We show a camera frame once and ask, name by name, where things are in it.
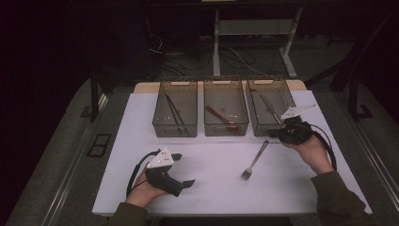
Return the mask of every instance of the metal fork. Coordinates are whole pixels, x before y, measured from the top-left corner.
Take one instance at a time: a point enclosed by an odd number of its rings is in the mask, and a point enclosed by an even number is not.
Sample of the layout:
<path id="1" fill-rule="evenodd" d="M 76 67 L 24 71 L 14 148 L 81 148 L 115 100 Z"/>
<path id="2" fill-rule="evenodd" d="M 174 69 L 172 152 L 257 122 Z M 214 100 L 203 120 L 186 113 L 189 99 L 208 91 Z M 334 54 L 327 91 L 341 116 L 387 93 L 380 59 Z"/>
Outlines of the metal fork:
<path id="1" fill-rule="evenodd" d="M 252 168 L 253 168 L 253 166 L 255 165 L 255 163 L 256 163 L 256 161 L 258 160 L 258 158 L 259 158 L 259 157 L 261 156 L 261 154 L 263 153 L 264 149 L 266 149 L 267 144 L 269 144 L 269 140 L 266 140 L 266 141 L 263 143 L 261 149 L 258 151 L 258 154 L 256 154 L 256 157 L 255 157 L 255 159 L 253 160 L 253 162 L 252 162 L 252 164 L 250 165 L 250 167 L 249 167 L 249 168 L 246 168 L 246 170 L 244 170 L 243 174 L 241 174 L 241 178 L 242 178 L 243 180 L 246 181 L 246 180 L 250 177 L 250 175 L 252 175 Z"/>

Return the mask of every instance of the metal frame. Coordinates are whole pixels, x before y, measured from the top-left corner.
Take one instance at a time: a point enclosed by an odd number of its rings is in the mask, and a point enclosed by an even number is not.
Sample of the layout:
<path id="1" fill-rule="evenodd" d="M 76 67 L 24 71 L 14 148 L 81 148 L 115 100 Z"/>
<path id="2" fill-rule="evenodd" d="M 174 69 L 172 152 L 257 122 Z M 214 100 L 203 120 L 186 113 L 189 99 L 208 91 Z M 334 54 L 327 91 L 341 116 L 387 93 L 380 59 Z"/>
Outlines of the metal frame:
<path id="1" fill-rule="evenodd" d="M 295 37 L 295 32 L 297 29 L 297 26 L 299 24 L 299 19 L 302 14 L 303 8 L 298 8 L 295 13 L 295 17 L 291 21 L 290 28 L 288 29 L 287 32 L 281 31 L 279 34 L 287 34 L 287 41 L 285 43 L 284 47 L 281 47 L 279 49 L 279 52 L 281 54 L 282 60 L 284 61 L 285 68 L 291 78 L 296 78 L 297 74 L 294 69 L 294 65 L 291 62 L 290 57 L 288 54 L 290 53 L 291 46 L 293 44 L 293 40 Z M 229 23 L 226 23 L 225 21 L 220 21 L 219 20 L 219 10 L 217 9 L 215 11 L 215 34 L 214 34 L 214 55 L 213 55 L 213 62 L 214 62 L 214 76 L 220 76 L 220 59 L 219 59 L 219 35 L 278 35 L 276 34 L 275 30 L 270 31 L 270 29 L 267 29 L 267 23 L 274 23 L 275 20 L 261 20 L 261 21 L 253 21 L 253 23 L 262 23 L 263 26 L 258 27 L 259 30 L 253 30 L 253 29 L 246 29 L 244 26 L 241 29 L 237 29 L 235 27 L 234 29 L 229 30 L 227 26 L 230 26 L 233 28 L 232 24 L 250 24 L 250 21 L 232 21 Z"/>

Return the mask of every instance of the green sleeve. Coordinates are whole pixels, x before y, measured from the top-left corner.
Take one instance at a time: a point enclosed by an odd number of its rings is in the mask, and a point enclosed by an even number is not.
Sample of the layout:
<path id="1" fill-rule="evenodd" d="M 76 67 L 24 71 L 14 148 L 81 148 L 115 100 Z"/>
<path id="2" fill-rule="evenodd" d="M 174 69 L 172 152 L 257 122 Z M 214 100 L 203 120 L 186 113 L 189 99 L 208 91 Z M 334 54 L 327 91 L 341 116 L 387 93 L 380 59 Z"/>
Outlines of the green sleeve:
<path id="1" fill-rule="evenodd" d="M 146 216 L 146 209 L 122 202 L 114 216 L 104 226 L 145 226 Z"/>
<path id="2" fill-rule="evenodd" d="M 366 205 L 346 188 L 336 171 L 311 178 L 317 192 L 317 213 L 322 225 L 379 225 L 364 209 Z"/>

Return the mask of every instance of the white table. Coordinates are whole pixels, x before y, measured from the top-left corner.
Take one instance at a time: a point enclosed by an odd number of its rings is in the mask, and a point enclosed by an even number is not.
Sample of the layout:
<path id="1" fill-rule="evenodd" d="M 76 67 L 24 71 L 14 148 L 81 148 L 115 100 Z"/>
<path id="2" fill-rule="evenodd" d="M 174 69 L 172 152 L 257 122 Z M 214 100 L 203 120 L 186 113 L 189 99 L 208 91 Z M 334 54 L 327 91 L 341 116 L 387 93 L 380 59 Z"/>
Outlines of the white table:
<path id="1" fill-rule="evenodd" d="M 157 137 L 152 127 L 157 93 L 131 94 L 92 212 L 112 216 L 125 200 L 135 165 L 145 154 L 168 146 L 173 153 L 183 155 L 169 171 L 170 176 L 180 182 L 192 179 L 196 182 L 178 198 L 168 195 L 155 200 L 148 207 L 149 217 L 316 213 L 316 193 L 310 180 L 315 173 L 295 151 L 283 147 L 276 139 L 269 139 L 271 143 L 255 165 L 252 176 L 247 181 L 240 178 L 269 137 L 253 136 L 251 124 L 244 137 L 206 137 L 202 94 L 199 92 L 198 136 L 190 138 Z M 292 94 L 297 106 L 316 103 L 311 91 L 292 91 Z M 306 112 L 302 120 L 327 132 L 338 172 L 348 188 L 366 203 L 366 212 L 372 213 L 320 108 Z"/>

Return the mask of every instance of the hand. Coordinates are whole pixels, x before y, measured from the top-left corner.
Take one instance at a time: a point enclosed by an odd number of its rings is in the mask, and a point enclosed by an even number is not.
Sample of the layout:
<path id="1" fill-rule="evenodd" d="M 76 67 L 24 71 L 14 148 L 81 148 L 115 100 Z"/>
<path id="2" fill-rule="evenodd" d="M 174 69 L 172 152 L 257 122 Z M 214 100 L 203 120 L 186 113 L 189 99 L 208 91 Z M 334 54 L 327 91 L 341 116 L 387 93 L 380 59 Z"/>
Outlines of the hand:
<path id="1" fill-rule="evenodd" d="M 146 177 L 145 171 L 147 168 L 141 171 L 140 175 L 137 177 L 136 182 L 134 184 L 135 187 L 127 197 L 127 203 L 146 208 L 154 199 L 159 196 L 166 195 L 167 192 L 152 186 Z"/>
<path id="2" fill-rule="evenodd" d="M 334 168 L 332 168 L 328 160 L 326 149 L 315 135 L 312 135 L 308 141 L 299 145 L 287 143 L 282 143 L 282 145 L 296 150 L 302 160 L 311 166 L 311 169 L 316 172 L 317 175 L 334 171 Z"/>

